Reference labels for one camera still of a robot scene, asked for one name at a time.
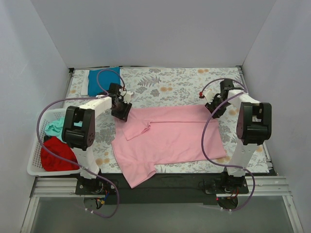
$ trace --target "white wall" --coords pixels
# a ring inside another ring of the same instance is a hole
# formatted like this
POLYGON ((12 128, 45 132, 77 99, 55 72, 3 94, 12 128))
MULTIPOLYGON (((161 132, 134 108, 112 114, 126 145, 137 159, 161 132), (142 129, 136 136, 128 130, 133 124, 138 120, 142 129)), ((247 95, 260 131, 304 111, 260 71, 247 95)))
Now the white wall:
POLYGON ((272 104, 267 142, 286 175, 305 232, 311 231, 311 1, 277 0, 243 65, 248 88, 272 104))
POLYGON ((34 177, 36 118, 63 96, 68 70, 30 0, 0 0, 0 232, 20 231, 34 177))
POLYGON ((68 67, 241 65, 276 0, 31 0, 68 67))

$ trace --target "white laundry basket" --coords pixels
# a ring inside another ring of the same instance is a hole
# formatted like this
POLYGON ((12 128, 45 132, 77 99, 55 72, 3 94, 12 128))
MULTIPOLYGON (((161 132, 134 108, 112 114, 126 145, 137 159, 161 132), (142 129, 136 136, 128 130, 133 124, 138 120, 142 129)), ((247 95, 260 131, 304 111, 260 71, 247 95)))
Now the white laundry basket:
MULTIPOLYGON (((44 129, 47 124, 52 121, 58 120, 64 117, 66 114, 66 108, 58 108, 53 110, 47 110, 42 118, 39 125, 40 138, 43 140, 44 137, 44 129)), ((38 142, 37 136, 35 136, 35 141, 33 144, 32 152, 28 161, 27 172, 32 176, 63 176, 70 175, 74 173, 79 173, 79 170, 71 170, 71 171, 46 171, 42 167, 41 164, 41 145, 38 142)))

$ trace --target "pink shirt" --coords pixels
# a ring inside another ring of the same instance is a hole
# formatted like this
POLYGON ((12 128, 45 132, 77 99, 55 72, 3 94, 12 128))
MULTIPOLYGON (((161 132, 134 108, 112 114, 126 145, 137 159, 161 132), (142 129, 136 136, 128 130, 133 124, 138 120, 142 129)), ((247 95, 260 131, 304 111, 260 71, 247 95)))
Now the pink shirt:
MULTIPOLYGON (((131 109, 127 122, 116 120, 112 148, 132 188, 156 173, 156 164, 206 160, 201 137, 210 112, 204 105, 131 109)), ((226 157, 216 119, 208 124, 205 150, 209 158, 226 157)))

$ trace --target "red cloth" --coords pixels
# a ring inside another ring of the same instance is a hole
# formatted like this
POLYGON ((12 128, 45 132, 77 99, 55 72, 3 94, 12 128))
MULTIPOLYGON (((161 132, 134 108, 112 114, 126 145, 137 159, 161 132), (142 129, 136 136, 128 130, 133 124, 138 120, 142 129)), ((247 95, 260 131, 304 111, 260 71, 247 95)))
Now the red cloth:
MULTIPOLYGON (((62 143, 57 137, 52 137, 43 144, 50 151, 61 156, 62 158, 77 162, 76 156, 70 147, 66 143, 62 143)), ((43 148, 41 148, 41 163, 46 171, 70 171, 79 169, 77 165, 56 158, 55 156, 45 151, 43 148)))

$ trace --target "floral tablecloth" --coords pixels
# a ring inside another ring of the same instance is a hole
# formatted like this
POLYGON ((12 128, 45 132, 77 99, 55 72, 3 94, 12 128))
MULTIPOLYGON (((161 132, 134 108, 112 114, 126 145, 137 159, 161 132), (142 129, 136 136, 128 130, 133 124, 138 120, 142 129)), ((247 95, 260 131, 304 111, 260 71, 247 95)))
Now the floral tablecloth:
MULTIPOLYGON (((123 77, 127 90, 133 91, 131 100, 134 108, 147 108, 159 106, 176 106, 189 104, 205 104, 198 95, 203 86, 217 78, 232 78, 239 80, 237 68, 151 68, 151 67, 122 67, 123 77)), ((79 97, 85 70, 76 70, 73 75, 68 97, 79 97)), ((208 87, 216 94, 219 92, 219 82, 208 87)), ((67 101, 64 107, 80 105, 87 101, 67 101)), ((226 164, 230 161, 236 146, 236 122, 238 109, 232 105, 226 113, 219 118, 220 133, 227 152, 227 157, 217 159, 218 163, 226 164)), ((96 136, 93 152, 96 163, 105 173, 121 173, 115 160, 111 141, 115 137, 115 123, 110 111, 96 118, 96 136)), ((266 153, 259 146, 254 153, 248 169, 251 172, 268 172, 266 153)), ((222 172, 223 167, 215 166, 208 161, 195 161, 181 164, 157 165, 159 173, 185 173, 185 172, 222 172)))

